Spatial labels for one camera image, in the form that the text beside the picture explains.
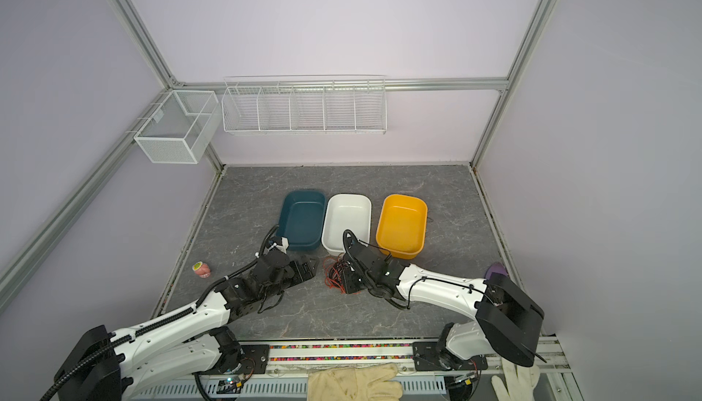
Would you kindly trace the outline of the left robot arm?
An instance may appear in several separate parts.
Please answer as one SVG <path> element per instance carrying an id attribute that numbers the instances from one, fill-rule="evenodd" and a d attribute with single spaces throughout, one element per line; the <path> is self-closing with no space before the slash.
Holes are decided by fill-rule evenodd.
<path id="1" fill-rule="evenodd" d="M 128 400 L 183 375 L 254 368 L 230 324 L 268 311 L 267 300 L 314 278 L 318 263 L 272 248 L 179 309 L 116 331 L 86 331 L 43 399 Z"/>

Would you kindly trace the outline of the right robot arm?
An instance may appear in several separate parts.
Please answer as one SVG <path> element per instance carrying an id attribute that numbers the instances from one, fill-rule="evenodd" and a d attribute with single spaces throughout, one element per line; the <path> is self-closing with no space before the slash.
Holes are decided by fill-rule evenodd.
<path id="1" fill-rule="evenodd" d="M 466 322 L 446 324 L 436 342 L 413 345 L 420 370 L 479 370 L 476 360 L 485 355 L 499 355 L 522 367 L 539 360 L 545 313 L 508 276 L 457 278 L 383 255 L 350 230 L 342 241 L 345 291 L 367 291 L 400 311 L 426 303 L 466 317 Z"/>

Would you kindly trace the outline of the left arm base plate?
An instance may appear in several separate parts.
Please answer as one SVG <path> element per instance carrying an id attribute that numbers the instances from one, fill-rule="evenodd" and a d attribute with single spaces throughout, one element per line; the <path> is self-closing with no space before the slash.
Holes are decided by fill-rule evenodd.
<path id="1" fill-rule="evenodd" d="M 237 350 L 221 354 L 205 375 L 262 375 L 266 373 L 270 356 L 269 344 L 244 344 Z"/>

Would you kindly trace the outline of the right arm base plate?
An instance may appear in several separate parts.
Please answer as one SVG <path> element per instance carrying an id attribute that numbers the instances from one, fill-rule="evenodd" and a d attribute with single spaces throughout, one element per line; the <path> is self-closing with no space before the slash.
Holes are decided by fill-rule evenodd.
<path id="1" fill-rule="evenodd" d="M 463 360 L 440 348 L 438 342 L 413 342 L 411 348 L 414 367 L 419 372 L 484 371 L 488 368 L 484 356 Z"/>

